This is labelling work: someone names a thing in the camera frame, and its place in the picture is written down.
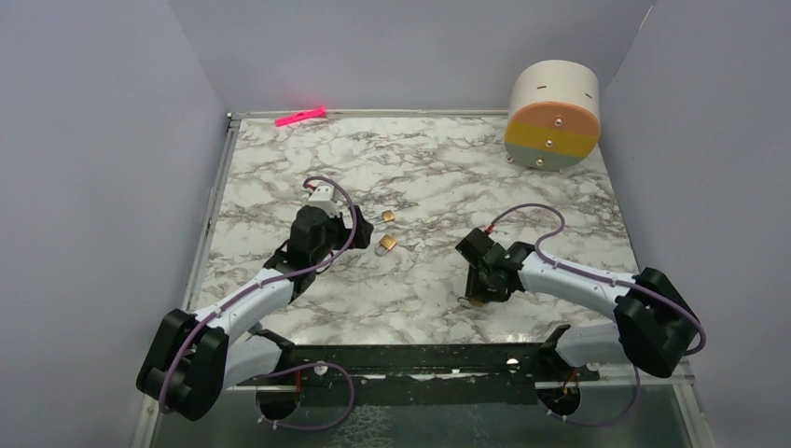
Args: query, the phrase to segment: pink highlighter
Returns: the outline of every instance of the pink highlighter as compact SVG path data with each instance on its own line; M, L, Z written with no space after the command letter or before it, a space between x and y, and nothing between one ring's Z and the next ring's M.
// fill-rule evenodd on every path
M297 114L290 115L288 117L283 117L281 119L275 119L274 125L279 128L281 126L285 126L286 124L292 124L298 121L303 121L304 119L315 119L319 117L326 117L326 108L324 106L321 106L314 110L306 110L303 112L298 112Z

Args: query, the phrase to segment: gray wall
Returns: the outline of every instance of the gray wall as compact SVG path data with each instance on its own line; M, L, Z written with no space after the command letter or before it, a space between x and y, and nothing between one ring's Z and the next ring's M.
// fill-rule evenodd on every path
M791 3L659 0L604 95L634 251L711 342L692 358L721 446L791 439Z
M0 7L0 445L129 444L224 118L164 0Z
M602 87L653 0L170 0L224 106L507 108L519 73L583 63Z

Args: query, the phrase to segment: marble surface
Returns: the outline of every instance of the marble surface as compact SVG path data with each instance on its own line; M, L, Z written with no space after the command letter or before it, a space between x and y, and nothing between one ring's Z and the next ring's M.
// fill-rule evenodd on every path
M551 253L597 268L634 272L634 258L598 149L565 173L506 161L505 117L315 119L275 128L243 121L197 307L248 281L288 237L307 197L307 175L340 182L398 246L384 257L343 254L287 308L262 320L296 343L483 343L541 341L558 325L604 318L566 301L515 293L472 308L466 263L454 246L517 203L552 204L566 217ZM557 226L546 211L517 212L493 238L534 242Z

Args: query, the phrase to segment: purple cable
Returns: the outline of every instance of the purple cable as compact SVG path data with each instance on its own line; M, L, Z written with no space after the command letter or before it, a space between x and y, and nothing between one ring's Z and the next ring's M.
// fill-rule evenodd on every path
M561 225L558 226L557 229L555 229L554 231L551 231L551 232L549 232L547 234L541 235L537 240L535 240L535 245L534 245L535 253L538 254L538 257L540 257L545 263L548 263L548 264L551 264L551 265L554 266L555 265L555 260L552 259L552 257L548 256L547 254L545 254L544 252L541 251L541 243L543 243L547 239L557 235L558 233L562 232L563 229L566 228L566 220L563 217L563 214L560 211L558 211L558 209L556 209L554 207L551 207L549 205L543 204L543 203L521 203L519 205L514 205L513 207L507 209L505 212L503 212L500 215L498 215L492 221L492 224L489 225L489 228L486 230L486 232L487 233L491 232L492 229L494 229L494 225L497 224L497 222L500 221L500 219L504 218L509 213L514 212L516 210L519 210L521 208L527 208L527 207L543 208L544 210L549 210L550 212L554 213L555 216L558 217L561 220ZM610 277L605 277L603 275L599 275L599 274L596 274L596 273L589 273L588 271L576 268L574 266L569 266L569 265L566 265L566 264L557 263L557 267L561 268L563 270L566 270L566 271L568 271L570 273L575 273L577 275L589 278L591 280L595 280L597 282L606 282L606 283L612 282L612 279ZM669 306L671 309L673 309L678 314L680 314L683 318L685 318L689 322L691 322L692 325L695 327L695 330L698 332L698 334L700 334L701 339L698 342L697 346L687 350L686 355L694 355L696 353L699 353L700 350L702 350L703 347L706 346L706 332L703 330L703 326L701 325L701 322L697 318L695 318L695 316L692 315L692 313L690 313L689 311L685 310L681 306L675 304L670 299L667 299L666 297L663 297L661 294L658 294L658 293L656 293L656 292L654 292L654 291L652 291L652 290L650 290L650 289L648 289L646 287L641 287L640 285L636 285L633 282L627 282L627 281L624 281L624 280L616 280L615 284L620 286L620 287L629 287L629 288L637 289L638 291L650 296L652 299L655 299L655 300L657 300L657 301ZM634 398L631 400L631 403L630 403L629 407L626 408L626 411L624 411L618 417L616 417L616 418L614 418L612 420L604 421L604 422L591 423L591 422L577 422L577 421L568 420L568 419L563 420L563 417L561 417L560 415L557 415L556 413L552 413L552 412L550 412L550 415L553 416L554 418L563 420L564 423L569 423L571 425L577 425L579 427L606 427L606 426L614 425L616 423L619 423L619 422L623 421L624 419L628 418L630 415L632 415L634 413L634 410L637 409L637 402L640 400L640 371L637 369L636 366L633 366L633 367L634 367L634 378L635 378L635 381L636 381L636 390L634 391Z
M349 404L346 405L346 409L340 415L340 417L336 418L330 423L325 425L320 425L316 427L303 427L300 425L292 425L290 423L280 423L278 420L270 420L269 418L265 417L264 414L261 412L261 408L258 403L258 398L256 398L256 410L258 411L258 415L260 419L258 422L267 422L272 424L274 427L287 427L288 429L297 429L300 431L323 431L325 429L330 429L336 425L339 425L343 420L346 420L352 413L352 409L354 408L354 380L352 380L352 375L349 374L343 367L339 366L338 364L333 364L331 362L312 362L310 364L303 364L301 366L292 367L291 369L286 369L284 371L277 371L275 373L270 373L266 375L264 378L277 378L278 376L287 375L288 373L293 373L295 371L302 371L304 369L309 369L311 367L331 367L337 371L339 371L344 377L346 377L346 381L349 383Z
M546 408L547 411L549 411L549 415L552 418L556 418L558 420L561 420L564 423L568 423L569 425L575 425L575 426L578 426L578 427L609 427L610 425L615 425L615 424L620 423L623 420L626 420L627 418L629 418L629 416L634 413L634 410L637 409L637 401L640 400L640 394L641 394L641 391L640 391L640 371L637 370L637 367L635 367L635 366L633 366L633 367L634 367L634 380L636 382L635 383L635 389L634 389L634 398L631 399L631 403L629 404L629 407L626 408L626 411L624 411L621 415L619 415L616 418L613 418L613 419L610 419L610 420L604 420L603 422L578 422L576 420L569 420L567 418L563 419L563 417L561 415L557 415L556 413L554 413L552 411L549 411L549 408L547 407L546 404L544 404L544 402L542 402L541 400L539 400L538 402L541 403L541 406L544 406L544 408Z
M253 285L250 285L249 287L246 287L245 289L239 291L232 298L230 298L224 305L221 305L219 307L221 312L227 310L234 303L239 301L242 297L246 296L247 294L250 294L251 292L255 291L256 289L262 288L262 287L264 287L266 285L269 285L271 283L279 282L281 280L286 280L286 279L291 278L291 277L296 277L296 276L299 276L299 275L303 275L305 273L311 273L313 271L316 271L318 269L321 269L321 268L327 266L328 264L330 264L333 261L335 261L335 259L340 257L340 254L345 252L346 249L349 248L350 245L352 245L352 240L354 239L354 234L357 232L357 213L354 211L354 201L352 201L352 197L349 196L349 193L347 193L346 190L343 189L343 187L341 187L340 185L338 185L338 183L336 183L334 180L328 179L328 178L320 176L320 175L312 175L312 176L308 177L307 179L305 179L304 182L302 182L302 187L307 187L308 183L312 182L313 180L320 180L322 182L327 182L327 184L329 184L329 185L335 187L336 189L338 189L338 191L340 191L340 194L343 195L343 199L345 199L346 203L349 205L349 213L352 215L352 231L349 233L349 238L346 239L346 243L343 244L343 246L340 248L340 250L338 252L335 253L335 255L333 255L332 257L330 257L328 259L325 259L324 261L320 262L319 264L317 264L315 266L311 266L310 268L301 269L299 271L294 271L292 273L285 273L283 275L277 275L275 277L271 277L271 278L268 278L268 279L264 280L260 284L253 284ZM178 367L178 361L181 360L181 358L184 356L184 354L187 351L187 349L192 345L192 341L195 339L195 337L198 335L198 333L201 332L201 330L204 327L206 327L206 325L209 322L211 322L212 319L214 319L215 317L217 317L216 312L212 311L211 313L209 313L208 316L206 316L201 322L198 323L198 325L195 326L194 329L192 329L192 331L188 334L187 338L184 340L184 343L182 343L181 346L178 348L178 351L176 352L175 357L173 357L173 362L171 363L171 367L168 369L167 373L165 374L165 381L162 383L162 389L160 390L159 402L160 402L160 412L161 413L171 413L173 411L171 409L168 409L165 401L167 400L168 389L170 388L171 381L173 380L173 374L175 373L176 367Z
M519 210L521 208L527 208L527 207L536 207L536 208L543 208L544 210L549 210L550 212L554 213L555 216L557 216L561 220L561 225L558 226L557 229L555 229L554 231L551 231L551 232L549 232L549 233L547 233L545 235L542 235L537 240L535 240L535 253L538 254L538 257L540 257L545 263L551 264L551 265L554 266L555 265L555 260L552 259L552 257L549 257L547 254L545 254L541 250L541 243L543 243L547 239L557 235L558 233L562 232L563 229L566 228L566 220L563 217L563 215L561 214L561 212L559 212L556 208L553 208L553 207L551 207L549 205L545 205L545 204L542 204L542 203L522 203L522 204L519 204L519 205L515 205L515 206L507 209L505 212L501 213L499 216L497 216L492 221L492 224L489 225L489 229L487 229L487 231L489 231L490 229L493 229L494 225L497 224L497 222L500 219L502 219L503 217L505 217L509 213L511 213L511 212L513 212L515 210ZM565 271L568 271L569 273L575 273L577 275L589 278L591 280L595 280L597 282L610 283L613 280L610 277L606 277L604 275L599 275L599 274L596 274L596 273L589 273L588 271L579 269L579 268L574 267L574 266L569 266L567 264L558 263L557 267L561 268L561 269L563 269ZM646 296L649 296L651 299L654 299L654 300L659 301L660 303L662 303L664 305L667 305L673 311L675 311L678 314L680 314L680 316L682 316L684 319L688 320L692 324L693 327L695 327L695 330L698 332L698 334L700 334L701 338L698 341L698 345L696 345L694 348L690 348L689 350L687 350L685 355L695 355L696 353L699 353L703 349L703 347L706 346L706 331L703 330L703 325L701 325L701 322L694 315L692 315L692 313L690 313L689 311L685 310L683 307L681 307L678 304L674 303L670 299L667 299L666 297L662 296L661 294L656 293L656 292L648 289L647 287L641 287L640 285L637 285L634 282L627 282L625 280L616 280L615 284L620 286L620 287L628 287L628 288L631 288L631 289L636 289L636 290L642 292L643 294L646 294Z

